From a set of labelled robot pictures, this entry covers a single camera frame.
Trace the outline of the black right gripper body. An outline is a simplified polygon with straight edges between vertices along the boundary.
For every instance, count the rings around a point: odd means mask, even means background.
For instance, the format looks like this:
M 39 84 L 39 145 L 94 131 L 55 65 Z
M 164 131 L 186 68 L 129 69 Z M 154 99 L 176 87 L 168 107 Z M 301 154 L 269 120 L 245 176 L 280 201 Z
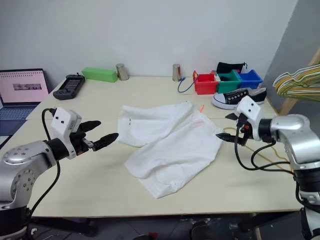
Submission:
M 250 138 L 251 125 L 244 114 L 240 114 L 236 124 L 235 144 L 245 146 Z

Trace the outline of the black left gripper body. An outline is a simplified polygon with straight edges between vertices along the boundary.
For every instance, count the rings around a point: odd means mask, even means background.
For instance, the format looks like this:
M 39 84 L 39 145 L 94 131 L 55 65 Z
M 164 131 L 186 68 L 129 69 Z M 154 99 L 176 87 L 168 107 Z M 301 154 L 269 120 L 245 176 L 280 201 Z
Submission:
M 94 146 L 92 141 L 86 139 L 86 132 L 80 131 L 80 125 L 76 132 L 70 134 L 70 142 L 77 156 L 87 152 Z

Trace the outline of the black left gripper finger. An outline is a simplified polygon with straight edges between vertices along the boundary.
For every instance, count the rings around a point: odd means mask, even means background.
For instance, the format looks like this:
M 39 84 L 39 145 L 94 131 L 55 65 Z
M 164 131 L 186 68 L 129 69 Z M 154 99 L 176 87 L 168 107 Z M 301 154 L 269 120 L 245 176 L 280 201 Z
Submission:
M 98 127 L 100 124 L 101 124 L 101 122 L 99 120 L 91 120 L 91 121 L 82 122 L 80 124 L 80 131 L 89 132 L 89 131 L 95 129 L 96 127 Z
M 100 149 L 103 149 L 109 146 L 118 138 L 118 136 L 119 134 L 115 132 L 115 133 L 110 133 L 108 135 L 101 137 L 99 140 L 93 143 L 93 150 L 99 151 Z

